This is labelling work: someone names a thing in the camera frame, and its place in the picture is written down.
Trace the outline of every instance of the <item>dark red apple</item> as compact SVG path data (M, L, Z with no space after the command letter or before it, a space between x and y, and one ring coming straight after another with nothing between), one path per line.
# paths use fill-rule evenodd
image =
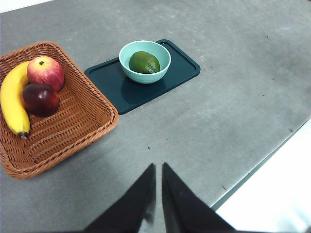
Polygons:
M31 83L23 90L22 103L27 112L47 117L57 111L59 96L49 84Z
M64 86L65 75L62 66L48 56L32 59L27 66L27 76L30 83L46 83L55 91L60 91Z

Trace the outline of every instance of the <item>tray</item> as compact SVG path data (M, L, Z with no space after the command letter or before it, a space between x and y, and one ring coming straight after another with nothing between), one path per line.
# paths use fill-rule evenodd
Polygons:
M49 117L29 115L30 136L20 139L9 130L0 111L1 164L17 179L52 168L111 131L119 118L115 107L54 42L38 42L1 56L0 85L15 66L42 55L57 60L65 72L57 112Z
M159 40L171 54L171 65L162 79L152 84L139 84L129 79L122 70L119 58L85 70L85 74L117 108L125 114L173 88L194 78L200 66L170 40Z

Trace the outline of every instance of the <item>gray table surface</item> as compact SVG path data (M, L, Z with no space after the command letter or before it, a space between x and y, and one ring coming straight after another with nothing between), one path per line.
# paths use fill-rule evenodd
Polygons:
M311 115L307 0L54 0L1 14L2 54L49 40L82 70L141 39L173 41L200 75L34 178L1 169L2 233L81 230L150 163L153 231L164 232L164 162L212 205Z

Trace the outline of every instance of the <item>bowl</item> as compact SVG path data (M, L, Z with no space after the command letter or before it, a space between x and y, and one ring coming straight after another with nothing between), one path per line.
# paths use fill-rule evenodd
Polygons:
M138 51L145 51L155 56L160 63L160 71L152 74L142 74L129 68L132 55ZM119 60L124 73L133 81L142 84L150 84L159 81L171 64L171 55L162 45L147 40L139 40L125 45L119 52Z

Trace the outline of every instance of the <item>dark green tray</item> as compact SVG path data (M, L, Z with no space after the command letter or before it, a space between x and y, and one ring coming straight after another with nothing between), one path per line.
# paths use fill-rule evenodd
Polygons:
M200 73L200 66L170 40L159 40L171 54L171 65L162 79L152 84L139 84L122 70L119 58L85 70L85 74L117 108L120 115L172 90Z

